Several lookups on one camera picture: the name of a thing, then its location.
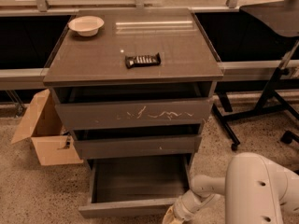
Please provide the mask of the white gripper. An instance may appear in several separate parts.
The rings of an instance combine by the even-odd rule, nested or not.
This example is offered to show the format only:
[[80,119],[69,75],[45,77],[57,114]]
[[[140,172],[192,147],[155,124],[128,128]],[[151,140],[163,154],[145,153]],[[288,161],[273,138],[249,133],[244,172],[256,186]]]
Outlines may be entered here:
[[162,224],[183,224],[183,221],[190,221],[194,218],[199,207],[199,202],[194,198],[179,196],[174,206],[166,211]]

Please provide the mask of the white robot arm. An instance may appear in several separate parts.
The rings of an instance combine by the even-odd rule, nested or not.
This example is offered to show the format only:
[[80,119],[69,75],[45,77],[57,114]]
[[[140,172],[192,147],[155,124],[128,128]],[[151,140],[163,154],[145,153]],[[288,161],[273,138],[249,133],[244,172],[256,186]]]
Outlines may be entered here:
[[284,212],[299,211],[299,175],[264,156],[241,153],[224,177],[195,175],[190,189],[166,211],[163,224],[183,224],[225,199],[225,224],[283,224]]

